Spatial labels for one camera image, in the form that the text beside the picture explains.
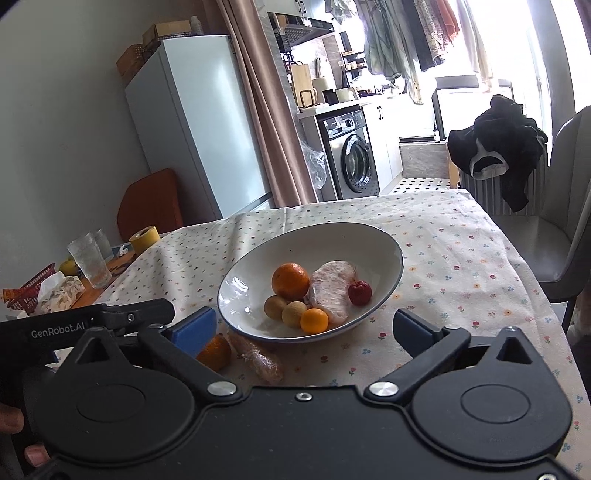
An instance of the mug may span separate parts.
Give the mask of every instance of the mug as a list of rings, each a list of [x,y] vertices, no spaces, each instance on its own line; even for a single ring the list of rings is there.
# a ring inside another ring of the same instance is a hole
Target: mug
[[[339,103],[350,102],[352,100],[359,100],[357,91],[353,87],[338,89],[336,91],[336,96],[339,99]]]
[[[322,95],[324,96],[324,101],[329,105],[336,105],[339,103],[339,98],[336,96],[336,92],[334,90],[324,90]]]

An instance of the gray chair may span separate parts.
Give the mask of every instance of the gray chair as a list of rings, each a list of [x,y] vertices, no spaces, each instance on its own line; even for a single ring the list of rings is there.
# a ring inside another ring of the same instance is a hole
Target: gray chair
[[[574,302],[591,269],[591,106],[564,124],[552,147],[539,216],[493,215],[530,266],[551,303]]]

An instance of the kitchen shelf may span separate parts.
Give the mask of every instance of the kitchen shelf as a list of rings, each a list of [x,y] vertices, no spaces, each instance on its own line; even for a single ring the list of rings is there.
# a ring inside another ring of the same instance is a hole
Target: kitchen shelf
[[[346,51],[341,54],[343,57],[352,57],[353,55],[365,55],[364,51]]]
[[[365,67],[358,67],[356,69],[349,69],[349,70],[345,70],[345,71],[346,72],[357,72],[358,70],[363,70],[363,69],[366,69],[366,68],[367,68],[367,66],[365,66]]]

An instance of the hanging clothes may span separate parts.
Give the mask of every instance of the hanging clothes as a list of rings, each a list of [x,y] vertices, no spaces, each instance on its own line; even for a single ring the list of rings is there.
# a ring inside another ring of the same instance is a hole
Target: hanging clothes
[[[488,62],[484,42],[474,22],[474,15],[467,0],[457,0],[457,13],[472,70],[480,77],[480,81],[490,89],[493,79],[491,64]]]
[[[340,24],[347,18],[357,16],[353,0],[324,0],[324,11]]]
[[[365,60],[374,75],[389,82],[402,76],[414,103],[423,104],[420,62],[401,0],[355,0],[365,27]]]
[[[431,50],[431,58],[436,59],[445,53],[450,44],[447,33],[443,31],[439,19],[431,7],[430,0],[414,0],[414,6]]]
[[[435,4],[433,5],[434,10],[436,5],[437,10],[439,11],[439,17],[442,21],[441,26],[445,30],[449,41],[453,42],[457,38],[458,33],[460,33],[456,14],[453,12],[447,0],[435,0]]]
[[[402,0],[402,6],[407,15],[408,26],[411,35],[413,36],[414,46],[417,49],[418,62],[421,67],[421,72],[434,67],[436,65],[429,49],[429,44],[423,31],[423,24],[418,16],[417,7],[414,6],[414,0]]]

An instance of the plastic bag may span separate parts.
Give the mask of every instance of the plastic bag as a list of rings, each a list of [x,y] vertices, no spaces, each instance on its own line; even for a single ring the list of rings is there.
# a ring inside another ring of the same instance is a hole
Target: plastic bag
[[[308,144],[300,140],[301,150],[306,159],[306,166],[310,172],[312,185],[316,190],[320,190],[326,182],[326,163],[324,162],[324,152],[313,150]]]

